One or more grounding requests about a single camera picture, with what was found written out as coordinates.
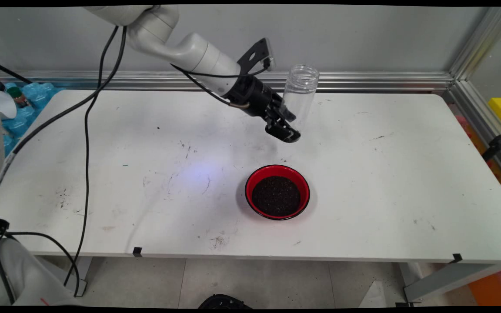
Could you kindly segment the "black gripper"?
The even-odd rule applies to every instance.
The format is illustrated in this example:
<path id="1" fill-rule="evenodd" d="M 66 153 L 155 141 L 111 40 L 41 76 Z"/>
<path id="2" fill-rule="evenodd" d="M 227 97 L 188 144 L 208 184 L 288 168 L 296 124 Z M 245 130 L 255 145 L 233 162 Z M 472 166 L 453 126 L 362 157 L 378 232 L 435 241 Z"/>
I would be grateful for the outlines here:
<path id="1" fill-rule="evenodd" d="M 285 143 L 295 143 L 301 133 L 290 126 L 296 115 L 284 100 L 256 77 L 239 77 L 227 93 L 227 99 L 251 117 L 266 121 L 265 131 Z"/>

